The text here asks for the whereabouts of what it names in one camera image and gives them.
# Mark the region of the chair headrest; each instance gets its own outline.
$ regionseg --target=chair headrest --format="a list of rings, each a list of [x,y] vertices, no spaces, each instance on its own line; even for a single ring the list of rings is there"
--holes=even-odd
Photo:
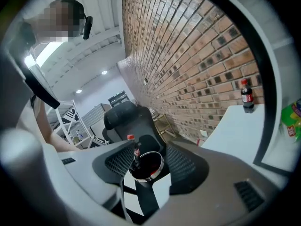
[[[104,114],[103,122],[107,130],[112,130],[116,126],[136,118],[138,108],[131,101],[123,102]]]

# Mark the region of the coca-cola bottle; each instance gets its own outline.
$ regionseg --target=coca-cola bottle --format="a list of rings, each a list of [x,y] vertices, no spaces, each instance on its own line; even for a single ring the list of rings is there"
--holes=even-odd
[[[134,161],[132,164],[132,170],[140,169],[140,150],[139,145],[134,141],[134,135],[128,135],[127,140],[132,140],[134,142]]]
[[[243,99],[245,113],[252,113],[254,111],[254,99],[252,89],[248,85],[248,81],[246,79],[242,79],[241,84],[243,85],[243,88],[241,89],[241,96]]]

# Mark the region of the red bottle cap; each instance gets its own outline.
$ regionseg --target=red bottle cap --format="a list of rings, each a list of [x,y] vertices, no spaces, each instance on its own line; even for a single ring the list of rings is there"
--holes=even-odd
[[[242,80],[241,80],[241,84],[242,84],[242,85],[247,85],[247,84],[248,84],[248,81],[247,81],[246,79],[242,79]]]
[[[128,140],[134,140],[135,137],[134,137],[134,135],[128,135],[128,136],[127,136],[127,139],[128,139]]]

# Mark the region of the white desk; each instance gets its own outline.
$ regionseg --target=white desk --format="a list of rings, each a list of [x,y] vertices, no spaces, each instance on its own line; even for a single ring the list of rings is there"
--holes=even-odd
[[[245,113],[241,105],[229,106],[202,148],[236,156],[251,165],[276,186],[283,188],[287,183],[286,177],[253,164],[261,141],[263,124],[264,105],[255,105],[252,114]]]

